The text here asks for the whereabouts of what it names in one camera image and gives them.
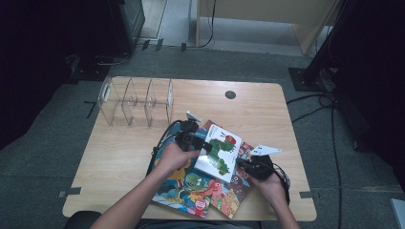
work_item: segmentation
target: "person's hand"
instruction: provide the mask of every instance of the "person's hand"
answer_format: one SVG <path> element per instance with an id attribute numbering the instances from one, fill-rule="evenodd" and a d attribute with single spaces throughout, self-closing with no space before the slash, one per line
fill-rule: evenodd
<path id="1" fill-rule="evenodd" d="M 287 204 L 283 185 L 281 184 L 281 181 L 277 177 L 277 175 L 272 174 L 265 181 L 260 181 L 254 177 L 250 177 L 250 179 L 252 180 L 254 185 L 259 188 L 263 197 L 265 197 L 265 199 L 270 203 L 272 207 L 274 207 L 276 203 L 280 202 L 285 202 Z"/>
<path id="2" fill-rule="evenodd" d="M 175 170 L 185 166 L 191 158 L 200 155 L 200 151 L 184 152 L 178 144 L 172 142 L 167 144 L 161 152 L 157 169 L 163 170 L 170 177 Z"/>

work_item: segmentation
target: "left forearm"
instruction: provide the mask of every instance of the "left forearm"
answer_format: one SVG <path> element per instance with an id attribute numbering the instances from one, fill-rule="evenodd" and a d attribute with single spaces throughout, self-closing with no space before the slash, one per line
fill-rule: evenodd
<path id="1" fill-rule="evenodd" d="M 92 228 L 135 228 L 167 173 L 154 170 L 128 194 L 110 207 Z"/>

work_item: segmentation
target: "wooden desk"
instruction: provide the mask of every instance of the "wooden desk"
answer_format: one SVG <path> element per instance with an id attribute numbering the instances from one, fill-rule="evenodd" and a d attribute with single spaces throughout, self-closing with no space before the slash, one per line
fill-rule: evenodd
<path id="1" fill-rule="evenodd" d="M 340 0 L 218 0 L 215 18 L 293 24 L 303 54 L 336 17 Z M 212 17 L 214 0 L 198 0 L 196 46 L 200 46 L 200 17 Z"/>
<path id="2" fill-rule="evenodd" d="M 212 119 L 252 146 L 281 148 L 283 152 L 271 158 L 290 177 L 291 211 L 297 220 L 316 219 L 312 198 L 300 198 L 300 192 L 309 192 L 309 184 L 280 85 L 183 79 L 172 83 L 172 120 L 185 120 L 185 112 L 190 110 L 203 122 Z M 227 91 L 235 92 L 236 97 L 226 98 Z M 145 177 L 152 148 L 165 128 L 109 126 L 99 114 L 72 184 L 82 192 L 67 197 L 63 214 L 70 217 L 82 210 L 102 213 L 136 186 Z M 252 189 L 234 219 L 276 219 L 264 202 L 258 190 Z M 199 219 L 157 204 L 149 205 L 143 217 Z M 211 207 L 207 219 L 226 217 Z"/>

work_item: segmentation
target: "colorful book cover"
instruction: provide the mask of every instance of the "colorful book cover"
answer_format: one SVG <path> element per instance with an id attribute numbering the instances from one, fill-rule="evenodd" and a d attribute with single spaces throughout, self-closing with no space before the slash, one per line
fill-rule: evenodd
<path id="1" fill-rule="evenodd" d="M 213 122 L 208 120 L 203 127 L 209 129 L 212 124 Z M 251 150 L 253 150 L 253 147 L 243 142 L 238 150 L 237 157 L 247 159 L 249 157 L 248 153 Z M 246 197 L 250 187 L 253 185 L 249 179 L 249 174 L 238 166 L 235 166 L 230 182 L 219 179 L 215 181 L 210 203 L 232 219 Z"/>
<path id="2" fill-rule="evenodd" d="M 229 183 L 235 169 L 242 139 L 215 124 L 211 124 L 205 141 L 212 145 L 212 150 L 208 152 L 202 149 L 195 168 Z"/>
<path id="3" fill-rule="evenodd" d="M 175 125 L 168 135 L 179 130 L 180 126 Z M 204 139 L 206 133 L 207 130 L 200 128 L 196 135 Z M 152 170 L 159 163 L 160 154 L 164 149 L 164 146 L 173 141 L 174 137 L 172 140 L 166 141 L 166 143 L 160 147 L 160 150 L 153 161 Z M 191 159 L 184 167 L 175 171 L 175 173 L 173 173 L 173 175 L 161 185 L 153 197 L 153 201 L 185 213 L 205 218 L 211 195 L 215 188 L 215 179 L 205 173 L 195 170 L 195 163 L 196 159 Z"/>

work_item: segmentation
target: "gray carpet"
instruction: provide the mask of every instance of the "gray carpet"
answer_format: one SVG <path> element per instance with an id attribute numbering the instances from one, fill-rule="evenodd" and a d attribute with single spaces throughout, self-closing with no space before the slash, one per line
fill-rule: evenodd
<path id="1" fill-rule="evenodd" d="M 308 57 L 222 52 L 163 47 L 136 50 L 110 75 L 270 82 L 283 87 L 286 100 L 296 92 L 288 67 L 305 68 Z M 63 228 L 63 198 L 71 186 L 96 120 L 101 82 L 62 85 L 30 130 L 0 152 L 0 228 Z M 317 98 L 288 105 L 291 119 L 319 107 Z M 342 181 L 342 228 L 395 228 L 390 198 L 405 199 L 392 168 L 373 152 L 352 149 L 351 133 L 338 110 L 333 113 L 335 143 Z M 324 109 L 294 123 L 318 217 L 303 228 L 337 228 L 339 187 L 331 141 L 331 110 Z M 277 222 L 264 226 L 276 228 Z"/>

